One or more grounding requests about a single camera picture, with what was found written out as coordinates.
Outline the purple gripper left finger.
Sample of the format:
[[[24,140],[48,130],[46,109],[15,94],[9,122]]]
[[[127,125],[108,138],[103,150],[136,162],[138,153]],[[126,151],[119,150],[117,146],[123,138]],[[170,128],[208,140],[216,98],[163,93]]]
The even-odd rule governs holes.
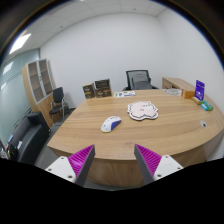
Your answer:
[[[65,180],[83,186],[95,156],[95,146],[90,145],[69,157],[60,156],[46,171]]]

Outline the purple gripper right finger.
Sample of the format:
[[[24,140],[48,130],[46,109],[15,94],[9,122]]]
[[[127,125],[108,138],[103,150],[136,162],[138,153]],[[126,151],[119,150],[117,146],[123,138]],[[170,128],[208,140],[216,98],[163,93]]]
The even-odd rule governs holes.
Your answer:
[[[134,155],[145,184],[150,184],[182,169],[182,166],[170,155],[161,156],[138,144],[135,145]]]

